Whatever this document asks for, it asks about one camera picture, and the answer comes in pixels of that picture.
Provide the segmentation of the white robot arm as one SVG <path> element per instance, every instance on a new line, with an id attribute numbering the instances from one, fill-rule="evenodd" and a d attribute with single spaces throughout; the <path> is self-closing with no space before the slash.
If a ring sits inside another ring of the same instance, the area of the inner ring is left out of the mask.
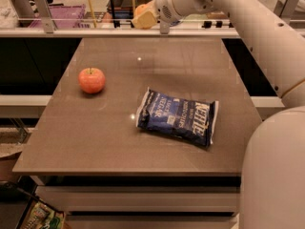
<path id="1" fill-rule="evenodd" d="M 138 29 L 192 13 L 223 11 L 285 106 L 246 148 L 240 229 L 305 229 L 305 38 L 257 0 L 152 0 Z"/>

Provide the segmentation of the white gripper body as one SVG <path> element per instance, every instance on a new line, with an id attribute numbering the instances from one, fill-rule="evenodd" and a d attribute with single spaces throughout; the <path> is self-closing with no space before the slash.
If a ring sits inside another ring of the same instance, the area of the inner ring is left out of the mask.
<path id="1" fill-rule="evenodd" d="M 173 0 L 154 0 L 159 18 L 166 23 L 179 21 L 182 16 L 175 10 Z"/>

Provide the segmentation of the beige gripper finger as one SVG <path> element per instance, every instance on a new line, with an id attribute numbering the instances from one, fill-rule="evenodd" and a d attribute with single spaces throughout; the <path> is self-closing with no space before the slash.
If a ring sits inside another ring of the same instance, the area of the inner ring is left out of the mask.
<path id="1" fill-rule="evenodd" d="M 132 23 L 137 29 L 147 30 L 155 26 L 158 21 L 158 15 L 153 7 L 148 7 L 145 14 L 134 16 Z"/>

